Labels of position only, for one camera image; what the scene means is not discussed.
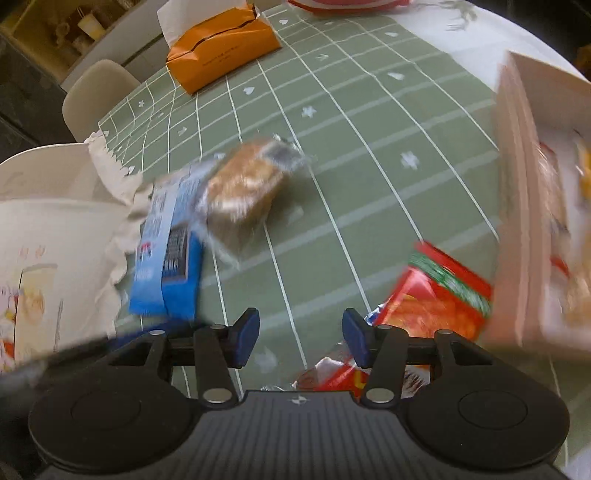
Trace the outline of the orange tissue pack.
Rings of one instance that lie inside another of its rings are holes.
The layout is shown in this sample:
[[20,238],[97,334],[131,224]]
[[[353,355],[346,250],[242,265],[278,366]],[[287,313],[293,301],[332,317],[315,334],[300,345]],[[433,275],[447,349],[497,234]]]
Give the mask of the orange tissue pack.
[[189,95],[280,49],[273,27],[246,1],[168,1],[157,18],[166,67]]

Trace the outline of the white paper bag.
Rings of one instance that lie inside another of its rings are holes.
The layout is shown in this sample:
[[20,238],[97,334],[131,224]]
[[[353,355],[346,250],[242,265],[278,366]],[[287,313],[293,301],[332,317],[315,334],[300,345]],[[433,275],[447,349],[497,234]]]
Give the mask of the white paper bag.
[[1,371],[115,335],[150,187],[97,131],[1,165]]

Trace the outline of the beige dining chair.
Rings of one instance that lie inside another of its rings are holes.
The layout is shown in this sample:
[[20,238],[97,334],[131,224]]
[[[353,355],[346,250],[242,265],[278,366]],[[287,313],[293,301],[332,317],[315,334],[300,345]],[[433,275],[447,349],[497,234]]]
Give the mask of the beige dining chair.
[[65,125],[77,142],[98,129],[113,107],[140,85],[118,63],[102,59],[90,66],[67,92],[62,104]]

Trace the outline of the red snack packet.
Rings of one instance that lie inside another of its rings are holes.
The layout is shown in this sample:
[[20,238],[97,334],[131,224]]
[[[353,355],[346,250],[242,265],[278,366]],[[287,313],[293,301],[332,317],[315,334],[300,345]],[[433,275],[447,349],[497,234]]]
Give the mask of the red snack packet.
[[[492,309],[492,286],[481,276],[429,242],[415,245],[408,266],[388,300],[363,320],[370,326],[394,326],[412,337],[431,338],[440,329],[476,340]],[[356,365],[345,342],[332,347],[293,387],[304,391],[352,392],[360,397],[370,376]]]

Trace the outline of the green checkered tablecloth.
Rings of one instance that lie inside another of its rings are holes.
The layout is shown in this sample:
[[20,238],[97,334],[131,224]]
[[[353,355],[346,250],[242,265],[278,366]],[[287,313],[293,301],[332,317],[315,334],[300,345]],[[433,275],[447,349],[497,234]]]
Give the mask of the green checkered tablecloth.
[[230,323],[252,306],[262,318],[232,376],[239,391],[290,387],[339,341],[346,308],[388,298],[417,241],[492,280],[498,67],[513,50],[569,68],[530,32],[461,1],[342,19],[281,4],[266,19],[276,53],[195,96],[160,70],[99,124],[146,181],[269,134],[310,157],[238,268],[204,257],[200,317]]

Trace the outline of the yellow snack packets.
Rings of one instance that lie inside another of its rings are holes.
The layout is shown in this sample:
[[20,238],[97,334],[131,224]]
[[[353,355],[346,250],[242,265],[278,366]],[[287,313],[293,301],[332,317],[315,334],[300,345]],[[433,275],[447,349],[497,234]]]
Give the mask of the yellow snack packets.
[[590,147],[579,131],[573,131],[573,141],[576,149],[575,169],[578,174],[578,191],[580,204],[590,209],[591,199],[591,154]]

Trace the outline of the round rice cracker pack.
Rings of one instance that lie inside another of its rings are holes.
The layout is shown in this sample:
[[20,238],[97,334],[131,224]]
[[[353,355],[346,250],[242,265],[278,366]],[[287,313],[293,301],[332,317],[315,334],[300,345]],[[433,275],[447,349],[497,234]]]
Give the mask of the round rice cracker pack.
[[568,279],[570,268],[570,231],[563,182],[556,153],[544,142],[539,144],[538,166],[544,183],[544,204],[549,217],[550,262],[553,275]]

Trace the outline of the pink cardboard box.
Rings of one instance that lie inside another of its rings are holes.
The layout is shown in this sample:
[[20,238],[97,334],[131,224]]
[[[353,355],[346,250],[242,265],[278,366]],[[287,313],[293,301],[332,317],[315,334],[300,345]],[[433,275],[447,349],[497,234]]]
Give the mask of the pink cardboard box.
[[[500,151],[500,246],[488,345],[563,357],[590,355],[590,209],[580,204],[577,130],[590,147],[590,84],[510,52],[494,107]],[[539,144],[555,153],[570,231],[568,279],[553,275]]]

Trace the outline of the round bread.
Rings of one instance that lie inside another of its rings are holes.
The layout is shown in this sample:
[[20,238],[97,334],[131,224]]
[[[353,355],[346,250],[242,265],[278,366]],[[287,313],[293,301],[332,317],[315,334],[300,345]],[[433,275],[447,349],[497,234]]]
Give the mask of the round bread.
[[215,160],[191,199],[191,228],[222,261],[239,266],[276,196],[308,164],[280,136],[254,138]]

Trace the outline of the rabbit face plastic bag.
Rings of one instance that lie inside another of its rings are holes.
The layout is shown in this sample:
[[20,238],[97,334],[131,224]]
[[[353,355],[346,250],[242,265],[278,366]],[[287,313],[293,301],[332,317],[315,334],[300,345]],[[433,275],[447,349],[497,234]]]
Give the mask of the rabbit face plastic bag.
[[367,13],[409,6],[411,0],[288,0],[311,13]]

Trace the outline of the blue snack packet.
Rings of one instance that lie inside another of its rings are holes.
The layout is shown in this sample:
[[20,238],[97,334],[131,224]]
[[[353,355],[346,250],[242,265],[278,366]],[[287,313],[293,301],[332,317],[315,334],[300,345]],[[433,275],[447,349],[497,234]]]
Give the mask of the blue snack packet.
[[135,253],[129,311],[192,321],[197,317],[202,246],[192,230],[192,201],[214,160],[192,162],[154,183]]

